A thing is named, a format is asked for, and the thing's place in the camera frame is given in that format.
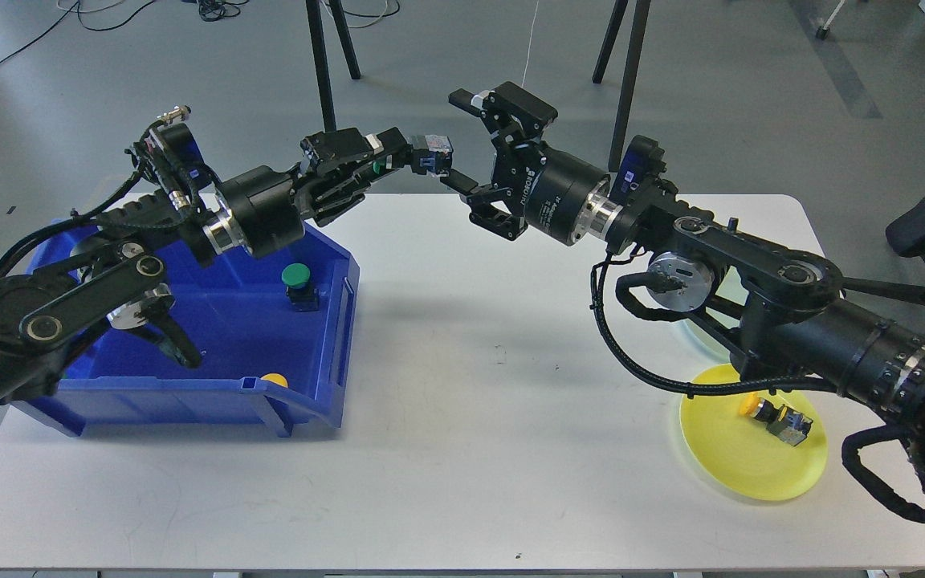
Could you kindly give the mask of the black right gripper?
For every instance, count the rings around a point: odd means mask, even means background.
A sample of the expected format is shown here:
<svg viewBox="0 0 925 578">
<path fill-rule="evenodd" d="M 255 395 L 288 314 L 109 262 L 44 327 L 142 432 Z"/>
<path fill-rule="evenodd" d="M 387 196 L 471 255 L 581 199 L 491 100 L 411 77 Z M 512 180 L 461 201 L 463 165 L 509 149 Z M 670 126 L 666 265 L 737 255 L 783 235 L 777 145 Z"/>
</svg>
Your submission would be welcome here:
<svg viewBox="0 0 925 578">
<path fill-rule="evenodd" d="M 494 184 L 480 185 L 463 173 L 439 179 L 459 193 L 470 221 L 510 241 L 529 225 L 566 246 L 576 244 L 588 197 L 605 193 L 612 177 L 543 142 L 558 111 L 512 81 L 478 94 L 455 89 L 448 102 L 481 120 L 496 152 Z"/>
</svg>

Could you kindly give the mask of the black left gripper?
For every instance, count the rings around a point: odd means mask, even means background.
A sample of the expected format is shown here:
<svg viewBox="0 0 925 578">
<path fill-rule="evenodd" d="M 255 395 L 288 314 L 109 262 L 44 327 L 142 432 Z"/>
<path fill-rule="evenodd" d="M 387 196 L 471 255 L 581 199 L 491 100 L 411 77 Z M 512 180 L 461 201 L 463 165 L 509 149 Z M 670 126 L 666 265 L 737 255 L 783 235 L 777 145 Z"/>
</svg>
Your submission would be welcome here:
<svg viewBox="0 0 925 578">
<path fill-rule="evenodd" d="M 370 135 L 357 128 L 317 132 L 303 138 L 300 147 L 300 174 L 298 165 L 283 171 L 260 165 L 218 184 L 243 248 L 256 259 L 305 237 L 305 219 L 296 205 L 300 175 L 311 177 L 311 220 L 323 227 L 359 205 L 375 181 L 412 165 L 415 154 L 399 128 Z"/>
</svg>

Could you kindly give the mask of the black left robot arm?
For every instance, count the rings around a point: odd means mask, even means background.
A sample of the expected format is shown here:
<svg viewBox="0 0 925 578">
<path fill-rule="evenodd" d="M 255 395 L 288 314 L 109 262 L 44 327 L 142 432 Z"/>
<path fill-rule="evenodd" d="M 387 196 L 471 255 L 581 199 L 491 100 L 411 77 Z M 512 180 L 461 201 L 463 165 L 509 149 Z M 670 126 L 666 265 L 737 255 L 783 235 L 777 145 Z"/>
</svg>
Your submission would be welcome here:
<svg viewBox="0 0 925 578">
<path fill-rule="evenodd" d="M 158 251 L 180 242 L 199 266 L 234 248 L 263 258 L 326 226 L 401 168 L 425 174 L 422 143 L 397 128 L 306 136 L 304 160 L 221 180 L 186 125 L 159 115 L 128 147 L 132 175 L 87 213 L 27 234 L 0 258 L 0 404 L 55 394 L 63 371 L 111 329 L 154 344 L 177 364 L 201 352 L 170 315 Z"/>
</svg>

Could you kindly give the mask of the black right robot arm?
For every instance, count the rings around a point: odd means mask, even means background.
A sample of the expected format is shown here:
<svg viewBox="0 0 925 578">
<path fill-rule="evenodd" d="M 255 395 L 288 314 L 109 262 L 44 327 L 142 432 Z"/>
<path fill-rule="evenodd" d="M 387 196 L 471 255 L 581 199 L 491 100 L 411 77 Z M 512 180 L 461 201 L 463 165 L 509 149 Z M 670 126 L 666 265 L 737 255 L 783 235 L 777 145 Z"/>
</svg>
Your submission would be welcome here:
<svg viewBox="0 0 925 578">
<path fill-rule="evenodd" d="M 845 469 L 885 508 L 925 523 L 923 334 L 845 300 L 832 261 L 742 233 L 735 219 L 721 226 L 679 200 L 663 149 L 646 136 L 632 139 L 612 177 L 544 141 L 557 110 L 513 82 L 456 89 L 449 102 L 481 120 L 495 146 L 491 183 L 458 171 L 444 178 L 474 224 L 507 240 L 533 226 L 566 246 L 587 235 L 605 242 L 590 308 L 624 369 L 687 397 L 806 390 L 863 404 L 883 424 L 844 440 Z M 649 264 L 616 279 L 617 302 L 642 320 L 693 322 L 729 351 L 737 383 L 675 381 L 621 350 L 605 318 L 607 268 L 642 250 Z"/>
</svg>

